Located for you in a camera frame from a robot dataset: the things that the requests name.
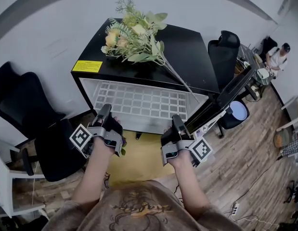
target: white chair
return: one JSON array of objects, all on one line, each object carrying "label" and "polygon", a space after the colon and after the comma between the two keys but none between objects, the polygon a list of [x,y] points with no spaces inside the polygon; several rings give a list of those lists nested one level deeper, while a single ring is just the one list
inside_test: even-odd
[{"label": "white chair", "polygon": [[[295,100],[297,100],[297,102],[298,102],[298,96],[293,97],[292,99],[290,99],[290,100],[289,100],[289,101],[282,107],[282,110],[284,110],[284,109],[286,109],[287,107],[289,107]],[[281,131],[281,130],[283,130],[283,129],[285,129],[285,128],[291,126],[291,125],[294,125],[294,124],[296,124],[297,122],[298,122],[298,117],[295,118],[294,120],[288,122],[287,124],[281,126],[280,128],[276,129],[276,132],[279,132],[279,131]]]},{"label": "white chair", "polygon": [[41,203],[14,209],[12,198],[12,183],[14,178],[43,179],[45,177],[43,174],[34,174],[33,176],[29,176],[23,171],[10,170],[0,157],[0,206],[6,213],[0,214],[0,217],[23,215],[45,207],[45,204]]}]

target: person sitting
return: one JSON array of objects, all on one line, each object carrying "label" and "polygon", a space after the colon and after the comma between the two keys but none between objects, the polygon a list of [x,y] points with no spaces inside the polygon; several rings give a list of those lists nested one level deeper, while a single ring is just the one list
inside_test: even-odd
[{"label": "person sitting", "polygon": [[272,70],[277,77],[278,72],[283,70],[288,63],[287,54],[290,51],[290,45],[284,43],[282,48],[273,47],[268,53],[266,53],[266,65]]}]

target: small white stool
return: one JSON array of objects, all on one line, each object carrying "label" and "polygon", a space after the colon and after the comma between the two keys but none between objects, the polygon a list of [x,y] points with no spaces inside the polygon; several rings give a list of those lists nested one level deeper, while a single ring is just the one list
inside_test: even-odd
[{"label": "small white stool", "polygon": [[[289,101],[282,107],[282,110],[284,110],[284,109],[286,109],[287,107],[289,107],[295,100],[298,101],[298,96],[293,97],[292,99],[290,99],[290,100],[289,100]],[[279,132],[279,131],[281,131],[281,130],[283,130],[283,129],[285,129],[285,128],[291,126],[291,125],[294,125],[294,124],[296,124],[297,122],[298,122],[298,117],[295,118],[294,120],[288,122],[287,124],[283,125],[282,127],[276,129],[276,132]]]}]

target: chair backrest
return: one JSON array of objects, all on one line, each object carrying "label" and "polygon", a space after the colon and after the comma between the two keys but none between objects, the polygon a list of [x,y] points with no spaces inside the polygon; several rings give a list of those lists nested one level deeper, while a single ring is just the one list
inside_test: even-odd
[{"label": "chair backrest", "polygon": [[265,38],[263,40],[262,53],[259,55],[263,61],[265,61],[265,55],[272,48],[277,47],[277,42],[274,41],[271,37]]},{"label": "chair backrest", "polygon": [[221,31],[219,40],[212,40],[208,44],[207,51],[220,90],[234,78],[240,44],[239,37],[229,31]]},{"label": "chair backrest", "polygon": [[28,72],[0,98],[0,116],[29,139],[64,118],[50,106],[38,76]]},{"label": "chair backrest", "polygon": [[10,62],[6,62],[0,68],[0,97],[4,96],[20,79],[20,75],[16,74]]}]

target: black mesh chair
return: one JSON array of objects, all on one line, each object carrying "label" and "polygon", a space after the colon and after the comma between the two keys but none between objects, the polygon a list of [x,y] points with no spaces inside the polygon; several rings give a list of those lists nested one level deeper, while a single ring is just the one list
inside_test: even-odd
[{"label": "black mesh chair", "polygon": [[85,165],[86,159],[69,140],[70,122],[50,106],[35,73],[19,76],[10,63],[0,68],[0,116],[28,139],[35,139],[37,156],[22,151],[29,175],[33,175],[31,163],[35,161],[48,181],[64,179]]},{"label": "black mesh chair", "polygon": [[262,53],[259,55],[263,62],[266,62],[266,53],[268,53],[272,48],[277,47],[277,42],[274,41],[271,37],[265,38],[263,40]]},{"label": "black mesh chair", "polygon": [[[208,54],[214,68],[220,91],[222,91],[226,87],[226,85],[229,84],[229,82],[234,78],[235,63],[237,55],[239,53],[240,44],[241,43],[239,37],[229,31],[221,31],[220,38],[218,40],[212,40],[208,44]],[[235,101],[239,101],[246,108],[246,118],[249,117],[249,110],[242,99],[249,94],[254,100],[257,99],[256,94],[248,85],[246,85],[245,91],[238,95],[235,99]],[[236,119],[232,115],[231,110],[229,110],[229,112],[226,113],[217,122],[221,133],[220,138],[224,138],[223,128],[231,129],[238,126],[242,122],[242,120]]]}]

